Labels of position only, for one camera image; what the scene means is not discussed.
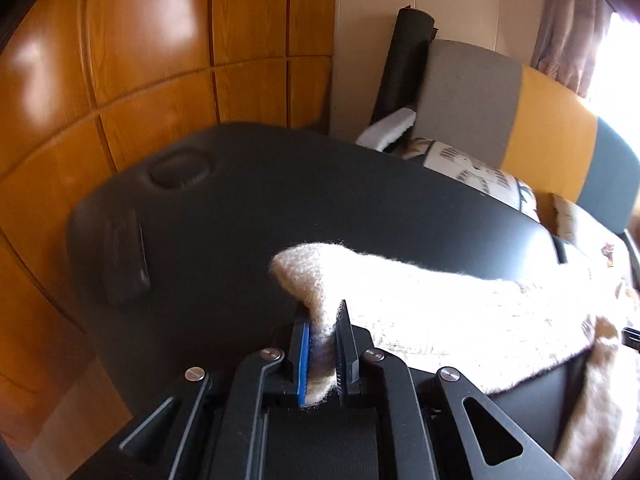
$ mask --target metal screw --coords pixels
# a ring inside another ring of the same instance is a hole
[[[280,350],[279,348],[263,348],[262,350],[260,350],[260,357],[268,363],[277,361],[281,355],[282,350]]]
[[[440,377],[447,383],[455,383],[460,378],[460,372],[450,366],[440,370]]]
[[[204,379],[204,370],[199,366],[192,366],[184,373],[184,378],[192,383],[197,383]]]
[[[382,361],[385,358],[385,351],[380,348],[369,348],[364,351],[364,358],[367,361]]]

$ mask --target printed pillow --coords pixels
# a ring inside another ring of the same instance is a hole
[[[554,194],[558,236],[575,246],[597,267],[633,286],[626,244],[580,206]]]
[[[451,146],[416,137],[400,154],[404,160],[421,161],[425,168],[467,184],[540,222],[533,190],[509,173],[492,168]]]

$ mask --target wood panel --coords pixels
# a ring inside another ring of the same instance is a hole
[[[99,360],[63,397],[28,450],[8,445],[31,480],[65,480],[131,419]]]
[[[0,55],[0,174],[89,111],[78,0],[38,0]]]
[[[284,56],[287,0],[212,0],[216,65]]]
[[[72,315],[66,217],[110,176],[89,118],[56,135],[0,182],[0,227],[31,272]]]
[[[87,0],[99,104],[209,65],[208,0]]]
[[[331,58],[299,57],[289,61],[289,125],[303,128],[322,117],[331,82]]]
[[[0,431],[25,449],[93,352],[40,294],[0,238]]]
[[[254,61],[217,68],[220,121],[287,125],[287,62]]]
[[[216,124],[211,73],[184,76],[105,108],[100,116],[118,171]]]
[[[330,56],[335,0],[289,0],[289,56]]]

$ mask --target white fuzzy cloth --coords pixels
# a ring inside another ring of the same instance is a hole
[[[638,355],[620,348],[619,330],[633,325],[637,297],[620,294],[587,267],[553,267],[516,282],[480,280],[305,244],[277,254],[271,269],[310,313],[307,405],[335,385],[334,326],[345,300],[351,322],[367,328],[375,346],[420,370],[456,367],[486,394],[549,370],[595,340],[559,462],[576,479],[606,480],[634,442],[628,428],[638,420]],[[603,447],[607,436],[613,444]],[[578,457],[598,446],[593,461],[600,473],[586,476]]]

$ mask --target curtain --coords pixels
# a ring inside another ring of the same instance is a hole
[[[531,66],[586,97],[611,13],[605,0],[546,0]]]

